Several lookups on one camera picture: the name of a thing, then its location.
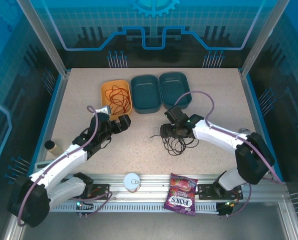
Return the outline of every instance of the small bottle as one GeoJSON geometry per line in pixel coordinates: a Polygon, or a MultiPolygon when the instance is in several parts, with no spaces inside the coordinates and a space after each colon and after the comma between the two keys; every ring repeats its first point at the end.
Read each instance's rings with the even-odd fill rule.
{"type": "Polygon", "coordinates": [[[59,146],[56,146],[56,144],[52,140],[46,141],[44,146],[50,153],[52,153],[56,157],[60,156],[63,153],[62,149],[59,146]]]}

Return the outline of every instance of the tangled black wire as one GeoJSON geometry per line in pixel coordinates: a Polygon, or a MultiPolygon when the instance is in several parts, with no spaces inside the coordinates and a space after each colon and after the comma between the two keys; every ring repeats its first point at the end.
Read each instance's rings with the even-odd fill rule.
{"type": "Polygon", "coordinates": [[[162,142],[164,144],[164,148],[168,151],[168,153],[172,156],[178,156],[183,154],[186,148],[192,149],[198,146],[199,140],[197,141],[196,145],[192,144],[194,143],[193,138],[190,138],[190,142],[185,142],[183,137],[165,137],[162,139],[162,142]]]}

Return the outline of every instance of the enclosure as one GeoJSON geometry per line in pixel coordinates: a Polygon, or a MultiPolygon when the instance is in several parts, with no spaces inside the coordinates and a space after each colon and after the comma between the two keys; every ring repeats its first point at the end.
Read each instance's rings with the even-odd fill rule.
{"type": "MultiPolygon", "coordinates": [[[[183,111],[206,117],[211,107],[193,93],[183,111]]],[[[235,212],[248,203],[248,185],[242,193],[235,212]]],[[[137,235],[298,240],[298,0],[0,0],[0,239],[137,235]],[[150,83],[157,81],[152,87],[160,96],[163,74],[174,72],[185,75],[190,90],[212,96],[212,123],[263,137],[285,184],[269,172],[271,181],[252,185],[250,203],[228,219],[207,210],[225,200],[198,195],[195,217],[163,209],[171,173],[211,184],[237,165],[233,154],[207,141],[168,154],[156,136],[168,123],[168,96],[150,113],[134,104],[134,77],[154,76],[150,83]],[[39,226],[18,226],[7,211],[15,179],[56,158],[46,141],[64,151],[72,144],[90,125],[86,107],[101,108],[101,86],[113,80],[130,86],[131,125],[69,175],[83,172],[109,185],[112,198],[88,219],[69,200],[39,226]],[[140,176],[137,192],[124,187],[127,173],[140,176]]]]}

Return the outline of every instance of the glass panel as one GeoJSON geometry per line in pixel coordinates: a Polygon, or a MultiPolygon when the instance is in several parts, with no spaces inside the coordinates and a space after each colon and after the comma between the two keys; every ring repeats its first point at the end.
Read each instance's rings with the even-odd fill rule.
{"type": "Polygon", "coordinates": [[[27,173],[57,75],[17,2],[1,0],[0,239],[8,223],[11,186],[27,173]]]}
{"type": "Polygon", "coordinates": [[[291,0],[249,73],[281,173],[298,192],[298,0],[291,0]]]}
{"type": "Polygon", "coordinates": [[[275,3],[32,0],[68,68],[241,67],[275,3]]]}

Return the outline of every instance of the orange plastic container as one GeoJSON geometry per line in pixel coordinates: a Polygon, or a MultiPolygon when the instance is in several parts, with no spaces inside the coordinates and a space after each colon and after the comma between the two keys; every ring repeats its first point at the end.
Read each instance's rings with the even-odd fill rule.
{"type": "MultiPolygon", "coordinates": [[[[116,115],[111,115],[110,116],[110,120],[116,120],[118,119],[119,116],[127,114],[130,115],[131,114],[131,110],[132,110],[132,99],[131,99],[131,91],[130,91],[130,87],[127,81],[125,80],[114,80],[114,81],[107,81],[105,83],[102,84],[101,86],[101,102],[102,102],[102,106],[108,105],[111,107],[111,113],[113,114],[114,110],[116,108],[118,108],[118,106],[116,106],[115,104],[111,104],[110,100],[108,100],[105,96],[106,94],[106,90],[111,90],[113,86],[117,86],[118,88],[124,88],[128,91],[129,93],[129,100],[130,100],[130,105],[127,107],[126,112],[122,113],[119,112],[116,115]]],[[[122,95],[116,95],[114,97],[117,100],[123,100],[123,96],[122,95]]]]}

